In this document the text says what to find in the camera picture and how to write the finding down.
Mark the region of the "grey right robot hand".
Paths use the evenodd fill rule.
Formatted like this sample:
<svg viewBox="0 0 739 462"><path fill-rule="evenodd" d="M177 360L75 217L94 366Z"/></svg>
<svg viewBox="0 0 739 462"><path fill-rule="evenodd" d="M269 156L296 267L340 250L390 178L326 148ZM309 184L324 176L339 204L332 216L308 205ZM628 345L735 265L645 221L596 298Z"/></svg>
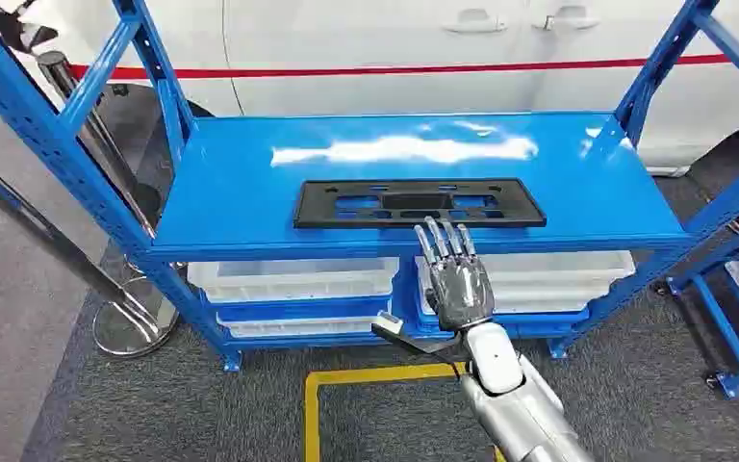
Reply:
<svg viewBox="0 0 739 462"><path fill-rule="evenodd" d="M414 226L431 281L426 299L444 331L490 321L495 297L469 229L431 216Z"/></svg>

